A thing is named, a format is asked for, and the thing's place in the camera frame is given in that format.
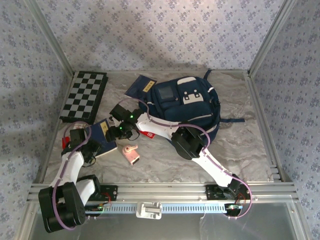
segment small pink object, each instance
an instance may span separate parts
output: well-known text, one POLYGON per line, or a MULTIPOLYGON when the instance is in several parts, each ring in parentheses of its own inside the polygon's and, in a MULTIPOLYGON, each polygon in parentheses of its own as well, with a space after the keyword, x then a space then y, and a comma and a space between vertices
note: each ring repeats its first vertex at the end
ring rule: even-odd
POLYGON ((127 145, 127 146, 124 146, 122 149, 123 155, 131 165, 135 164, 140 160, 140 155, 135 150, 137 148, 138 148, 138 145, 135 145, 135 146, 127 145))

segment white clamp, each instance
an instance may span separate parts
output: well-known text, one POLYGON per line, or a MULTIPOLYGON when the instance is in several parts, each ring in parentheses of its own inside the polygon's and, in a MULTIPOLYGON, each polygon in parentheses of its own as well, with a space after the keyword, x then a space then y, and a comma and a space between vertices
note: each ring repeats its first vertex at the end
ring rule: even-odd
POLYGON ((135 215, 141 219, 159 220, 162 217, 162 204, 160 202, 139 201, 135 215))

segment glass panel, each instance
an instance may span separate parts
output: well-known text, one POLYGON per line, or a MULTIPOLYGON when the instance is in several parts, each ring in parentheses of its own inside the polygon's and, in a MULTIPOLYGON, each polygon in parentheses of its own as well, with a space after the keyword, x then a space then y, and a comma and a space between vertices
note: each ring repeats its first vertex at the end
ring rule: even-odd
POLYGON ((163 214, 160 220, 135 214, 103 214, 74 231, 47 233, 38 214, 29 240, 295 240, 285 203, 254 204, 237 220, 222 214, 163 214))

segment cable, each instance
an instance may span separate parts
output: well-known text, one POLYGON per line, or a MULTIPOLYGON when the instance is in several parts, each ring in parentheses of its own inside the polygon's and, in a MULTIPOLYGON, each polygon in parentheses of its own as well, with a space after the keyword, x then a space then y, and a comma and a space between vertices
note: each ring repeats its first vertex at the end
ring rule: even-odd
POLYGON ((102 195, 107 196, 107 197, 108 197, 108 199, 109 199, 109 200, 108 200, 108 202, 103 203, 103 206, 104 206, 105 204, 110 204, 110 206, 108 206, 108 208, 111 208, 112 203, 111 203, 111 197, 110 197, 109 193, 104 192, 104 193, 102 193, 102 195))
POLYGON ((221 166, 219 166, 218 164, 215 163, 215 161, 210 157, 210 155, 207 155, 205 153, 205 150, 209 147, 210 145, 210 136, 208 135, 208 133, 201 127, 197 126, 197 125, 193 125, 193 124, 176 124, 176 125, 169 125, 169 124, 164 124, 164 123, 161 123, 161 122, 157 122, 155 120, 153 120, 149 114, 149 106, 142 100, 138 99, 138 98, 125 98, 125 99, 122 99, 121 101, 119 101, 117 104, 120 104, 124 101, 127 101, 127 100, 135 100, 137 102, 140 102, 142 103, 143 105, 146 106, 146 115, 148 117, 148 119, 154 123, 154 124, 157 124, 157 125, 160 125, 160 126, 163 126, 163 127, 170 127, 170 128, 175 128, 175 127, 191 127, 191 128, 195 128, 195 129, 198 129, 200 130, 201 132, 204 133, 204 135, 206 136, 208 142, 206 144, 206 146, 202 149, 202 153, 210 160, 210 162, 215 165, 222 173, 226 174, 227 176, 231 177, 232 179, 240 182, 241 184, 245 185, 245 187, 247 188, 247 190, 249 191, 249 194, 250 194, 250 203, 249 203, 249 206, 247 208, 247 210, 241 214, 240 216, 228 216, 229 218, 233 218, 233 219, 237 219, 237 218, 241 218, 243 217, 244 215, 246 215, 248 213, 248 211, 250 210, 251 206, 252 206, 252 192, 251 192, 251 189, 249 187, 249 185, 241 180, 240 178, 237 178, 235 176, 232 176, 232 174, 228 173, 225 171, 225 169, 223 169, 221 166))
POLYGON ((138 134, 138 136, 137 136, 135 139, 130 139, 130 138, 128 138, 129 141, 137 140, 137 139, 140 137, 140 132, 137 131, 137 130, 135 130, 135 131, 136 131, 136 133, 138 134))
POLYGON ((94 159, 94 162, 91 163, 91 164, 89 164, 88 166, 82 166, 83 168, 91 167, 92 165, 94 165, 94 164, 96 163, 96 161, 97 161, 96 157, 95 157, 95 156, 92 156, 92 157, 93 157, 93 159, 94 159))
POLYGON ((63 167, 62 167, 62 170, 61 170, 59 179, 56 181, 56 183, 55 183, 55 185, 54 185, 54 187, 53 187, 53 192, 52 192, 52 206, 53 206, 54 216, 55 216, 56 220, 58 221, 58 223, 61 225, 61 227, 63 227, 63 228, 66 229, 66 230, 69 230, 69 231, 72 231, 72 230, 74 230, 75 228, 74 228, 74 227, 69 227, 69 226, 65 225, 64 222, 61 220, 61 218, 60 218, 60 216, 59 216, 59 213, 58 213, 58 210, 57 210, 56 195, 57 195, 58 185, 59 185, 59 183, 61 182, 62 177, 64 176, 64 173, 65 173, 65 171, 66 171, 66 169, 67 169, 67 165, 68 165, 68 162, 69 162, 70 158, 72 157, 72 155, 73 155, 79 148, 81 148, 83 145, 85 145, 85 144, 89 141, 89 139, 90 139, 90 137, 91 137, 91 132, 92 132, 92 131, 91 131, 91 127, 90 127, 86 122, 84 122, 84 121, 76 121, 76 122, 71 123, 71 124, 64 130, 64 133, 63 133, 63 142, 65 142, 67 130, 68 130, 70 127, 72 127, 73 125, 75 125, 75 124, 80 124, 80 123, 81 123, 81 124, 85 124, 85 125, 88 126, 89 133, 88 133, 88 135, 86 136, 85 140, 84 140, 82 143, 80 143, 78 146, 76 146, 76 147, 71 151, 71 153, 68 155, 68 157, 67 157, 67 159, 66 159, 66 161, 65 161, 65 163, 64 163, 64 165, 63 165, 63 167))
POLYGON ((243 199, 244 199, 244 204, 246 204, 246 198, 245 198, 245 196, 244 196, 241 192, 239 192, 238 198, 236 199, 236 201, 234 202, 234 204, 236 204, 236 203, 238 202, 239 196, 243 197, 243 199))

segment black and white checkered board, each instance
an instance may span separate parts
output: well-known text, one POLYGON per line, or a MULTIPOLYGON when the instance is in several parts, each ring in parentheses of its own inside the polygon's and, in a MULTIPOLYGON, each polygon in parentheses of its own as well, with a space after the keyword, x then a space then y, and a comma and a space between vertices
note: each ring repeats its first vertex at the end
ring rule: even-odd
POLYGON ((66 100, 60 119, 64 123, 83 121, 94 124, 108 81, 104 72, 80 71, 66 100))

